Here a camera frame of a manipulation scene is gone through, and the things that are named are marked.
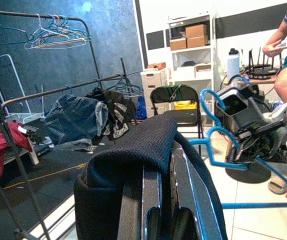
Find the yellow container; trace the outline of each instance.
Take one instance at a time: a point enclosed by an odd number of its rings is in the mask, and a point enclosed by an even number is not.
[[[197,103],[192,101],[178,101],[174,105],[175,110],[196,109]]]

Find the water bottle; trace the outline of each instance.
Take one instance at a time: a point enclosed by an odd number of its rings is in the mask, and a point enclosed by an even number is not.
[[[239,52],[238,50],[231,48],[228,56],[227,63],[227,77],[228,81],[235,75],[239,75]]]

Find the white shelf unit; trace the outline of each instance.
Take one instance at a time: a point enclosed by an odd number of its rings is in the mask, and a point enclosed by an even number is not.
[[[169,84],[186,84],[193,87],[198,94],[204,88],[214,90],[214,59],[216,49],[216,25],[215,17],[209,11],[204,14],[199,14],[193,17],[185,17],[170,21],[169,25],[169,39],[172,39],[171,29],[177,27],[205,24],[207,26],[207,33],[209,34],[209,45],[186,48],[180,50],[170,50],[172,56],[171,78]],[[198,76],[191,73],[186,74],[186,71],[178,71],[177,68],[186,61],[194,61],[196,64],[210,64],[210,71],[202,71]],[[207,100],[211,100],[211,111],[214,112],[214,98],[210,95],[206,96]]]

